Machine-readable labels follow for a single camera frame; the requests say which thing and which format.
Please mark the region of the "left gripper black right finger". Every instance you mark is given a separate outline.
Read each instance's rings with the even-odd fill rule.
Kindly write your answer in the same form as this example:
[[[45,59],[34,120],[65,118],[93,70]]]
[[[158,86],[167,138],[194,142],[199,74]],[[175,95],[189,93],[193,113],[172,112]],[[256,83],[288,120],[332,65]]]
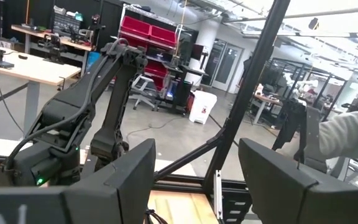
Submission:
[[[358,187],[251,139],[239,141],[238,156],[253,208],[263,223],[358,224]]]

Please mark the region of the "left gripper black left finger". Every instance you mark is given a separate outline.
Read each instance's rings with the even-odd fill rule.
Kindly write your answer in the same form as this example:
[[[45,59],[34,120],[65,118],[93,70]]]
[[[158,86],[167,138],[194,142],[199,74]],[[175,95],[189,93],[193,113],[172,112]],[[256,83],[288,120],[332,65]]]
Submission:
[[[83,180],[60,187],[0,187],[0,223],[142,223],[154,185],[146,139]]]

